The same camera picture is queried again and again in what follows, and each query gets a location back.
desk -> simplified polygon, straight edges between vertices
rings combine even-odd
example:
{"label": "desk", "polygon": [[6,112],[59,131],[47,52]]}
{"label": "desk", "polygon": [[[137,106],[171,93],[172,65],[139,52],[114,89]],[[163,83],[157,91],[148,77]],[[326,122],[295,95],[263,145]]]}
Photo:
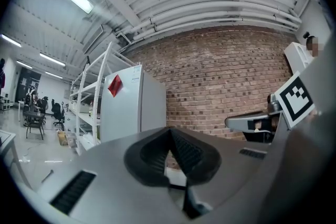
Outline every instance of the desk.
{"label": "desk", "polygon": [[42,130],[43,130],[42,121],[43,121],[43,118],[44,118],[45,114],[38,113],[38,112],[33,112],[33,111],[25,111],[25,112],[23,112],[23,116],[38,120],[38,122],[34,122],[33,119],[27,119],[26,138],[27,138],[27,134],[28,134],[28,128],[29,128],[29,132],[31,132],[32,127],[33,127],[33,128],[39,128],[41,136],[42,136],[42,140],[43,140],[41,127],[42,127]]}
{"label": "desk", "polygon": [[19,158],[17,157],[17,152],[16,152],[16,148],[15,148],[15,143],[14,143],[15,134],[8,133],[8,132],[0,130],[0,137],[1,137],[1,141],[2,141],[2,145],[0,146],[0,155],[2,157],[5,157],[8,150],[10,148],[12,149],[14,162],[16,163],[17,169],[19,170],[19,173],[22,177],[22,180],[29,188],[31,188],[31,186],[30,186],[30,184],[29,184],[29,182],[28,182],[28,180],[25,176],[25,173],[22,170],[21,164],[19,162]]}
{"label": "desk", "polygon": [[24,101],[19,101],[19,121],[20,121],[20,108],[21,105],[25,105]]}

cardboard box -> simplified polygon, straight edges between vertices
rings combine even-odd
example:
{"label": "cardboard box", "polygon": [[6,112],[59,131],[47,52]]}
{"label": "cardboard box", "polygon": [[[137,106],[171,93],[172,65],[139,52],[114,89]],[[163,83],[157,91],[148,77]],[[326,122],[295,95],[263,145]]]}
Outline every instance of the cardboard box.
{"label": "cardboard box", "polygon": [[58,135],[59,144],[61,146],[67,146],[68,141],[67,141],[67,137],[65,136],[65,132],[64,131],[58,131],[57,135]]}

metal shelving unit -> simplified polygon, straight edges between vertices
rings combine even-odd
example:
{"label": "metal shelving unit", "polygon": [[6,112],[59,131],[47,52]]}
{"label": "metal shelving unit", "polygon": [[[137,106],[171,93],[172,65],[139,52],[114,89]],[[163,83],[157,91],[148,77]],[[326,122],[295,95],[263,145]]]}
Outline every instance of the metal shelving unit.
{"label": "metal shelving unit", "polygon": [[[112,57],[113,60],[118,61],[119,67],[120,66],[122,67],[114,69],[114,71],[112,71],[112,69],[110,68],[108,64],[109,57]],[[85,79],[88,74],[88,71],[91,70],[94,65],[98,65],[99,62],[101,63],[100,63],[100,69],[99,69],[97,80],[87,85],[86,87],[84,87]],[[103,86],[102,79],[103,77],[105,77],[104,76],[105,68],[107,68],[109,74],[112,74],[114,72],[117,72],[124,68],[132,67],[132,66],[135,66],[135,63],[133,63],[131,60],[127,59],[125,56],[121,55],[116,50],[114,50],[112,48],[112,42],[110,42],[107,47],[107,50],[103,52],[91,64],[86,64],[84,71],[77,77],[76,80],[72,82],[70,92],[72,92],[75,83],[80,80],[79,90],[72,92],[70,94],[70,104],[69,104],[69,110],[76,116],[76,143],[77,143],[76,151],[78,155],[81,155],[83,150],[87,151],[90,148],[100,144],[100,141],[97,137],[97,126],[100,125],[100,120],[97,118],[98,116],[97,108],[98,108],[98,99],[100,96],[100,91],[102,91],[102,86]],[[80,111],[81,102],[92,95],[94,96],[93,97],[93,111],[92,111],[92,116],[90,117],[88,113],[81,113],[79,111]],[[71,102],[73,101],[73,98],[75,96],[77,96],[77,107],[72,107]],[[92,126],[93,139],[86,139],[87,135],[90,135],[90,134],[85,132],[80,127],[80,121],[84,121],[87,124]]]}

vent grille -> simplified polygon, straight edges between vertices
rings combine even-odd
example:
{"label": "vent grille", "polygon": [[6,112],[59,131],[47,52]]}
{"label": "vent grille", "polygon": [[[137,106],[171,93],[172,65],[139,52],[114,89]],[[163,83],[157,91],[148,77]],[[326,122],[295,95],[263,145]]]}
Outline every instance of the vent grille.
{"label": "vent grille", "polygon": [[253,151],[249,150],[248,148],[243,148],[239,151],[239,153],[256,159],[264,159],[266,156],[265,152]]}
{"label": "vent grille", "polygon": [[95,176],[81,171],[50,204],[61,212],[69,214]]}

